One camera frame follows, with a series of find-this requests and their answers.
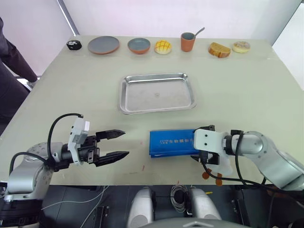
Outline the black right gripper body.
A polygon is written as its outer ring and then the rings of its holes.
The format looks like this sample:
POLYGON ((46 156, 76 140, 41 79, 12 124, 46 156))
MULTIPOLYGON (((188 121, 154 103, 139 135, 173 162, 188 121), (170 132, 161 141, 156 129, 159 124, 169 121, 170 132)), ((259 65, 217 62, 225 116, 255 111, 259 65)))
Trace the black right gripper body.
MULTIPOLYGON (((215 131, 215 126, 209 125, 209 131, 215 131)), ((219 165, 219 155, 217 153, 200 151, 199 156, 202 164, 219 165)))

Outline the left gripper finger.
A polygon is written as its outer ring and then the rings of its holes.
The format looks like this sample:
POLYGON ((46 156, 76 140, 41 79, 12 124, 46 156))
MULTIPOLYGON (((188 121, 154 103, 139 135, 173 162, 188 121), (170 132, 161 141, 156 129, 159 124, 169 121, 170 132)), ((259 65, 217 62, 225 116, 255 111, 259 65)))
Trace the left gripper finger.
POLYGON ((129 152, 127 151, 116 151, 116 152, 107 153, 105 156, 98 157, 94 161, 94 164, 96 167, 108 165, 123 159, 128 154, 129 152))
POLYGON ((114 139, 114 138, 118 138, 122 135, 124 135, 125 132, 122 130, 117 130, 117 129, 113 129, 113 130, 107 130, 107 131, 101 131, 101 132, 96 132, 96 138, 98 140, 102 140, 102 139, 114 139))

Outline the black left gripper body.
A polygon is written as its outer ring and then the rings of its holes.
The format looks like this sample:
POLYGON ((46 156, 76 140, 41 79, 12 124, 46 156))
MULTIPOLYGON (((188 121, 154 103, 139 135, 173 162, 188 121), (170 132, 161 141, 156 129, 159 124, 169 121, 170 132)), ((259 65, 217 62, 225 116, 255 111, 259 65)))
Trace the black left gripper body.
POLYGON ((100 140, 98 140, 95 135, 88 136, 85 139, 85 142, 77 149, 80 163, 87 162, 97 166, 100 154, 100 150, 97 147, 98 142, 100 142, 100 140))

